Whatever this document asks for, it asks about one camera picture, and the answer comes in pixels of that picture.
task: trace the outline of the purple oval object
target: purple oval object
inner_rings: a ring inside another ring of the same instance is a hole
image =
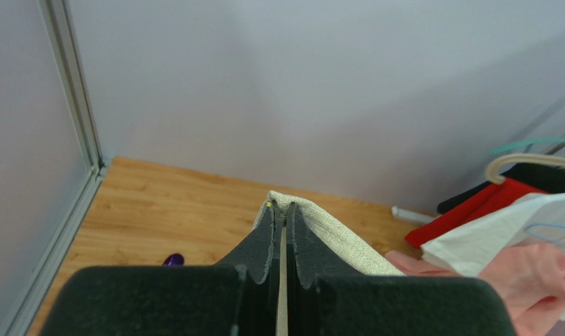
[[[167,266],[167,267],[183,266],[184,264],[185,264],[185,258],[181,254],[175,253],[175,254],[171,254],[170,257],[166,258],[162,266]]]

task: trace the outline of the black garment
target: black garment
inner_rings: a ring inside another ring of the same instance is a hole
[[[565,168],[551,167],[535,163],[517,163],[514,167],[505,171],[502,175],[515,179],[516,181],[523,182],[531,187],[543,190],[546,193],[565,193]],[[438,213],[447,213],[490,184],[491,182],[481,183],[460,195],[446,199],[444,202],[438,204]]]

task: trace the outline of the beige towel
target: beige towel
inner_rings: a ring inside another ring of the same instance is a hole
[[[367,275],[404,275],[376,250],[369,246],[369,244],[356,235],[355,232],[352,232],[351,229],[347,228],[346,225],[342,224],[326,210],[317,206],[317,204],[305,198],[270,191],[267,194],[264,205],[272,200],[276,201],[278,207],[283,211],[283,214],[286,214],[286,210],[292,202],[299,204],[309,229],[311,229],[330,250],[338,254],[341,259],[359,272]],[[253,228],[256,228],[259,224],[263,216],[263,209],[262,206],[253,223]]]

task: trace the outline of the pink cloth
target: pink cloth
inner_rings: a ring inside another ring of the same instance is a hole
[[[397,251],[386,259],[406,275],[459,277]],[[552,244],[504,248],[479,273],[504,301],[519,336],[543,336],[565,312],[565,256]]]

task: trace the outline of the wood grain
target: wood grain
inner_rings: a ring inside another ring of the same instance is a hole
[[[269,190],[304,197],[334,215],[380,253],[414,257],[404,236],[416,226],[388,206],[117,157],[102,183],[28,335],[39,330],[60,288],[93,265],[161,265],[172,253],[210,265],[251,230]]]

